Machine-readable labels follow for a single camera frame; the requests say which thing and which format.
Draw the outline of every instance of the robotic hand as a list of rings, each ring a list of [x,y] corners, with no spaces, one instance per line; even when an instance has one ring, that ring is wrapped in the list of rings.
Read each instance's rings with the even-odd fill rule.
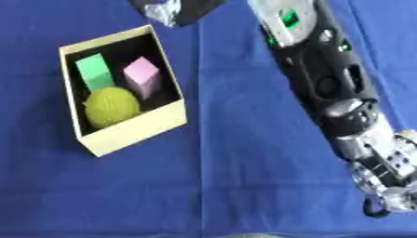
[[[324,0],[248,1],[295,95],[368,195],[365,214],[417,211],[417,132],[394,132]]]

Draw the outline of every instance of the yellow ball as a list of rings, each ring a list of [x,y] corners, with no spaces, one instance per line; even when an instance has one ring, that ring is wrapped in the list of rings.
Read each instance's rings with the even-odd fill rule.
[[[89,122],[98,129],[118,124],[141,113],[141,105],[135,96],[115,86],[95,91],[84,104]]]

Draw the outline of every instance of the blue fabric surface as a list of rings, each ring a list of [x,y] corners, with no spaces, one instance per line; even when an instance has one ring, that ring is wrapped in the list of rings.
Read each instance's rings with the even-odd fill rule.
[[[417,127],[417,2],[329,3],[390,120]],[[155,25],[187,126],[89,155],[72,131],[57,48],[147,22],[128,1],[0,1],[0,237],[417,234],[415,214],[364,217],[363,194],[292,96],[244,1],[185,28]]]

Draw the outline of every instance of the cardboard box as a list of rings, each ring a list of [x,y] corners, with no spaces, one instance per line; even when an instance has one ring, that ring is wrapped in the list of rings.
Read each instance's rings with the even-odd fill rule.
[[[75,62],[101,53],[116,84],[127,87],[123,69],[144,56],[161,71],[161,90],[141,102],[145,113],[101,130],[85,115],[83,102],[89,95]],[[62,74],[77,139],[100,157],[138,141],[186,124],[184,99],[165,52],[151,25],[102,38],[60,47]]]

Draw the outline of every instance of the blue cloth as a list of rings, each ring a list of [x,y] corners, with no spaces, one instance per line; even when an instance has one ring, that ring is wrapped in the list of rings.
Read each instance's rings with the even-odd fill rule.
[[[415,0],[329,0],[395,127],[417,121]],[[147,23],[128,1],[0,1],[0,237],[417,234],[363,194],[292,96],[244,1],[156,24],[189,124],[97,160],[76,140],[57,48]]]

